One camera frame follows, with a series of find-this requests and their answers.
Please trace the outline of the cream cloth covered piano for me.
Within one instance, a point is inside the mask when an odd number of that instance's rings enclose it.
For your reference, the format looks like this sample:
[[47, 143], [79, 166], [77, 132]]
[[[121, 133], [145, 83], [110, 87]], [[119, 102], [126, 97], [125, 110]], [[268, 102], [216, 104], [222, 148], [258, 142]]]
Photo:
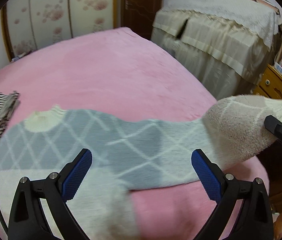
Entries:
[[188, 10], [160, 9], [151, 40], [217, 99], [256, 84], [273, 51], [273, 42], [268, 48], [256, 33], [235, 21]]

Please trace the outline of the floral sliding door wardrobe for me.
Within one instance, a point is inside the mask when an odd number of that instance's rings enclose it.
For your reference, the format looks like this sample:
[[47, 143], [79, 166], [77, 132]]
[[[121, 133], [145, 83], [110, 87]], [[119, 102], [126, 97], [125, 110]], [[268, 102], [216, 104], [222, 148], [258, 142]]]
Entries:
[[117, 0], [8, 0], [1, 9], [8, 59], [117, 27]]

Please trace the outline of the dark brown wooden door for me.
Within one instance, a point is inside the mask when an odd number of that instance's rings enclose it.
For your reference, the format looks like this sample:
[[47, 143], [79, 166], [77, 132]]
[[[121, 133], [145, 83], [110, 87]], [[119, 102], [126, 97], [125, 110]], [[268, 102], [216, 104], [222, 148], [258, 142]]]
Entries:
[[121, 26], [150, 40], [152, 24], [162, 0], [121, 0]]

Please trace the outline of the white lace cover cloth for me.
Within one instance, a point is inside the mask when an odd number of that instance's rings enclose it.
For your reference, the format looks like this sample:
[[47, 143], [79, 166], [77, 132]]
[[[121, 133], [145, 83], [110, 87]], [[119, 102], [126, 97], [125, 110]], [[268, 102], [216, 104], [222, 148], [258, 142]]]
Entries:
[[256, 33], [270, 48], [279, 31], [276, 12], [252, 0], [168, 0], [164, 10], [188, 10], [235, 21]]

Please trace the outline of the blue beige diamond sweater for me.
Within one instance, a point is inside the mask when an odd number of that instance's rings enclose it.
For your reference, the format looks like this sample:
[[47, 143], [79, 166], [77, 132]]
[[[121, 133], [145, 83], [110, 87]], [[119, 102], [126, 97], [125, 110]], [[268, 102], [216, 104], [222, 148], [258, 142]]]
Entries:
[[187, 122], [128, 122], [87, 109], [54, 107], [54, 122], [10, 128], [0, 139], [0, 208], [10, 215], [18, 180], [43, 179], [87, 148], [93, 162], [69, 207], [91, 239], [139, 239], [132, 190], [198, 180], [191, 155], [202, 150], [226, 170], [259, 154], [275, 137], [264, 127], [282, 122], [282, 99], [258, 95], [219, 100], [201, 118]]

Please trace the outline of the pink fleece bed blanket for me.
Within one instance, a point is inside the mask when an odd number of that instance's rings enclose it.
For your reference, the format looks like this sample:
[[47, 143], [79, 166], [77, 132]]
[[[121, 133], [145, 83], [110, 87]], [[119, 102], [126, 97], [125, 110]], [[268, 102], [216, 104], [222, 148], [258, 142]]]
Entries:
[[[179, 62], [129, 28], [40, 49], [0, 70], [0, 92], [18, 91], [10, 126], [53, 105], [126, 121], [200, 118], [215, 98]], [[142, 239], [193, 239], [215, 207], [200, 182], [131, 193]]]

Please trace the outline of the wooden drawer desk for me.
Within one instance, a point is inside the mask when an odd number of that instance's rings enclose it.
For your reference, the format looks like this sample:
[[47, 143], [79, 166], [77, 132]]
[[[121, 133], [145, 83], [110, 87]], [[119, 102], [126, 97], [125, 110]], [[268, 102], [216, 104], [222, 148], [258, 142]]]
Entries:
[[254, 95], [282, 99], [282, 75], [271, 65], [260, 75], [260, 81], [252, 90]]

